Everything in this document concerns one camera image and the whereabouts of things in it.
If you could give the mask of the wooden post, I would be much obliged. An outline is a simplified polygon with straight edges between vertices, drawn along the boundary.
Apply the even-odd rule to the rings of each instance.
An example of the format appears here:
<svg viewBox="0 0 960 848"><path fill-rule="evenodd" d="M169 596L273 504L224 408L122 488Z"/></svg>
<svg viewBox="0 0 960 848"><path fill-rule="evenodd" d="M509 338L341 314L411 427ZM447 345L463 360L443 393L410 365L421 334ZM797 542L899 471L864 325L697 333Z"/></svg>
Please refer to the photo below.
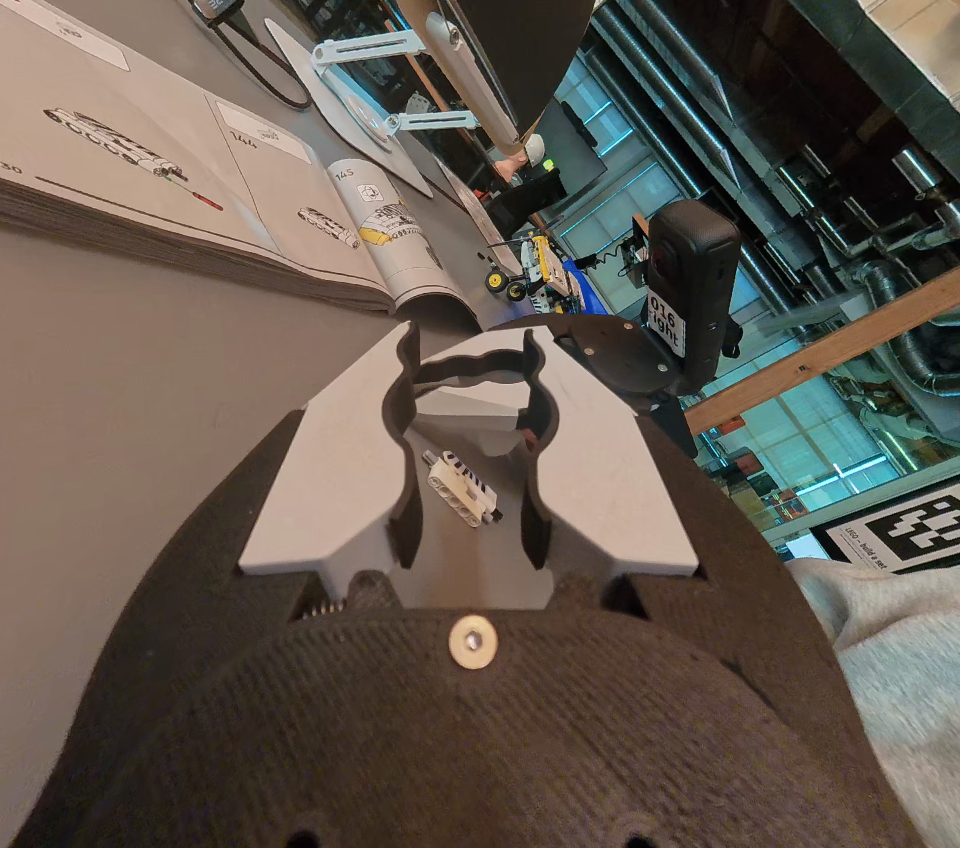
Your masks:
<svg viewBox="0 0 960 848"><path fill-rule="evenodd" d="M690 434L717 428L786 391L929 322L959 303L954 268L684 411Z"/></svg>

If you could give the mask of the white monitor stand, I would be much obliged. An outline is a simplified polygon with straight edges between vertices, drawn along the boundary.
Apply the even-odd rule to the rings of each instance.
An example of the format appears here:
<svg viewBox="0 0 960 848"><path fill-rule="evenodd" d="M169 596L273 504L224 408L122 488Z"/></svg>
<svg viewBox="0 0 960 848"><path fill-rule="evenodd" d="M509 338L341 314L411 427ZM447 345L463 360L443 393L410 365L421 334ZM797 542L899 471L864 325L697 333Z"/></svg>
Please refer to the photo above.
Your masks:
<svg viewBox="0 0 960 848"><path fill-rule="evenodd" d="M362 38L328 40L306 49L279 23L264 25L330 127L368 161L389 171L418 192L429 186L400 141L400 134L424 130L474 130L470 110L381 114L340 71L340 63L373 60L419 51L424 44L411 30Z"/></svg>

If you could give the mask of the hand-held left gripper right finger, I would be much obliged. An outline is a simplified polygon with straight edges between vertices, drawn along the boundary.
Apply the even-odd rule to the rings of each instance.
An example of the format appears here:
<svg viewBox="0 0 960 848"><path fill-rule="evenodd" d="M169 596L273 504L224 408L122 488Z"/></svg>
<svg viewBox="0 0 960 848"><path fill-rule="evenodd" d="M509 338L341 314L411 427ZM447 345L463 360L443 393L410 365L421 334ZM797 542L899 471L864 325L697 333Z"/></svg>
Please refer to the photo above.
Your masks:
<svg viewBox="0 0 960 848"><path fill-rule="evenodd" d="M545 328L523 335L522 548L555 579L690 578L699 559L637 416Z"/></svg>

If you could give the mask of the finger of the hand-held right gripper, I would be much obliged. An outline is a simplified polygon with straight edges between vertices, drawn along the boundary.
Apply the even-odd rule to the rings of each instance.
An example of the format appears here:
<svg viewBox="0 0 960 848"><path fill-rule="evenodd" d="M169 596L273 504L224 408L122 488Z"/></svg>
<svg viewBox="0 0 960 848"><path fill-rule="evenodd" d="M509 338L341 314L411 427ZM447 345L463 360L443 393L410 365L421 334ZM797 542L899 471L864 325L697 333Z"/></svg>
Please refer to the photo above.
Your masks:
<svg viewBox="0 0 960 848"><path fill-rule="evenodd" d="M468 441L480 451L532 449L540 439L526 419L529 400L525 381L441 385L417 398L414 424Z"/></svg>
<svg viewBox="0 0 960 848"><path fill-rule="evenodd" d="M496 351L507 351L517 356L522 364L524 330L492 330L467 339L438 354L431 355L422 368L436 367L448 359L479 359ZM417 381L415 397L450 395L466 399L528 399L530 388L521 367L501 367L482 374L469 369L467 375L449 373L438 380Z"/></svg>

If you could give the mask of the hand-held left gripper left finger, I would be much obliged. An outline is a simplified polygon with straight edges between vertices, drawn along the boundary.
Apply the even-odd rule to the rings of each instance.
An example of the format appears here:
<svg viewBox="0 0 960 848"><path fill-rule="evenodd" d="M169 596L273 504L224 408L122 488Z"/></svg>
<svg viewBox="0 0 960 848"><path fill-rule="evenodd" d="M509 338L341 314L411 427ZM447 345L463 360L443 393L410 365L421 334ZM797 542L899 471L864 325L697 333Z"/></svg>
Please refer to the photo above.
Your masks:
<svg viewBox="0 0 960 848"><path fill-rule="evenodd" d="M423 501L405 435L420 332L405 322L306 405L239 558L247 576L315 572L328 594L358 573L410 569Z"/></svg>

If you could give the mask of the lego vehicle model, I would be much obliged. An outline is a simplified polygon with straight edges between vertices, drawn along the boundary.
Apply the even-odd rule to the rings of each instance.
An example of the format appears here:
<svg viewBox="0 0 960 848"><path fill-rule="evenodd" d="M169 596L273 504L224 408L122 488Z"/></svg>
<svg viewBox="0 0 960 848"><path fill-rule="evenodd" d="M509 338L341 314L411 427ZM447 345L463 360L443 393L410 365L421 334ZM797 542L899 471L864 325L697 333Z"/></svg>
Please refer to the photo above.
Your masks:
<svg viewBox="0 0 960 848"><path fill-rule="evenodd" d="M485 287L512 303L529 300L535 314L585 314L580 281L565 268L549 236L528 233L493 242Z"/></svg>

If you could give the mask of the open lego instruction booklet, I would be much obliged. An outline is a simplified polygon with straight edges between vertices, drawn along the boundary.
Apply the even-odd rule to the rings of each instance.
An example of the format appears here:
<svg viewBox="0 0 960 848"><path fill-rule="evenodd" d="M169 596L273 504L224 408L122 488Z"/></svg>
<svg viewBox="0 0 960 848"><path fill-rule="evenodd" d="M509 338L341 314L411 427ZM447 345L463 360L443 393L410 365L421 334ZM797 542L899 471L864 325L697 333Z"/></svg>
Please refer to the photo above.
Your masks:
<svg viewBox="0 0 960 848"><path fill-rule="evenodd" d="M2 223L394 314L476 310L377 164L303 140L41 0L2 0Z"/></svg>

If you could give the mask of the white striped lego assembly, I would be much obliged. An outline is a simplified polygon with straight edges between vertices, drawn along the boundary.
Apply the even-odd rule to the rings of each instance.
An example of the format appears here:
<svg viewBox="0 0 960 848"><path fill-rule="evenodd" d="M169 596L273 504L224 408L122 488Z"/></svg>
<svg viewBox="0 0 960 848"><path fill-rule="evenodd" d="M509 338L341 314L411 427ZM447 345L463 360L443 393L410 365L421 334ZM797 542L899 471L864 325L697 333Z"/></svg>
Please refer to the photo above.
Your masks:
<svg viewBox="0 0 960 848"><path fill-rule="evenodd" d="M435 455L426 450L422 459L429 469L429 486L471 528L502 520L497 493L455 453L445 450Z"/></svg>

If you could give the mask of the framed marker sign on stand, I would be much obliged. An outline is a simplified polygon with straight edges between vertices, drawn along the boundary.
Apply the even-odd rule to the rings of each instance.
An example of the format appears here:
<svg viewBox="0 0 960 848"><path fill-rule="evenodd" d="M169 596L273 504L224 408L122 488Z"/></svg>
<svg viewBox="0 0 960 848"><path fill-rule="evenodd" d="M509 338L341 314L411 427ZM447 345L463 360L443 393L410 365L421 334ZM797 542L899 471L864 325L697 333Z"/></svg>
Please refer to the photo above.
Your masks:
<svg viewBox="0 0 960 848"><path fill-rule="evenodd" d="M888 575L959 565L959 480L943 481L814 527L833 561Z"/></svg>

